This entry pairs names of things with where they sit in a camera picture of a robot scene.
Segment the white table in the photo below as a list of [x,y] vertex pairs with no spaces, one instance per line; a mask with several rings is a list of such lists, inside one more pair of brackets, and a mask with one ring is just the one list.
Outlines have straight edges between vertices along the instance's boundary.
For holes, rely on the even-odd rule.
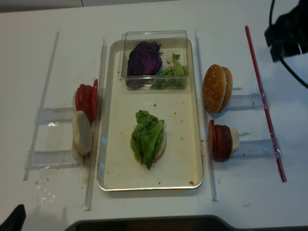
[[[273,21],[295,4],[277,1]],[[64,230],[79,220],[194,215],[216,215],[236,228],[308,225],[308,91],[281,64],[271,61],[263,34],[269,6],[269,0],[171,1],[0,14],[0,223],[18,204],[24,204],[25,231]],[[231,68],[236,60],[246,59],[242,70],[233,75],[245,72],[255,76],[245,25],[249,25],[271,102],[270,114],[284,153],[286,183],[281,182],[274,160],[237,162],[229,171],[216,168],[219,201],[212,202],[205,163],[204,182],[196,190],[106,193],[95,184],[92,209],[84,212],[87,173],[82,169],[35,171],[23,181],[56,31],[88,51],[86,57],[75,52],[74,61],[83,66],[77,66],[72,75],[99,75],[103,35],[109,49],[126,31],[186,29],[194,47],[197,29],[203,75],[211,64]],[[228,54],[228,46],[233,44],[243,45],[243,49]],[[307,60],[307,56],[287,59],[306,81]],[[64,66],[67,64],[74,62],[68,58],[64,60]]]

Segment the red rod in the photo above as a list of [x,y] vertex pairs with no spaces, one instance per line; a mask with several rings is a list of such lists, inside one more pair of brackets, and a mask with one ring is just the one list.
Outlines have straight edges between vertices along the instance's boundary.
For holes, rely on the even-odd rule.
[[[255,68],[256,77],[257,77],[257,81],[258,81],[258,85],[259,85],[259,90],[260,90],[261,94],[264,94],[264,89],[263,89],[263,85],[262,85],[262,82],[261,82],[261,77],[260,77],[260,73],[259,73],[259,69],[258,69],[258,65],[257,65],[257,60],[256,60],[255,52],[254,52],[254,47],[252,45],[248,26],[245,26],[245,31],[246,31],[246,35],[247,35],[247,40],[248,40],[248,44],[249,44],[252,62],[254,63],[254,68]],[[279,146],[279,144],[276,140],[274,128],[273,128],[273,125],[272,125],[271,119],[270,119],[270,113],[269,113],[269,110],[268,110],[267,107],[264,108],[264,112],[265,112],[266,120],[267,120],[268,126],[269,126],[270,137],[273,141],[273,146],[274,146],[275,155],[276,155],[276,162],[277,162],[280,178],[283,182],[286,182],[287,178],[285,177],[282,162],[281,162],[280,146]]]

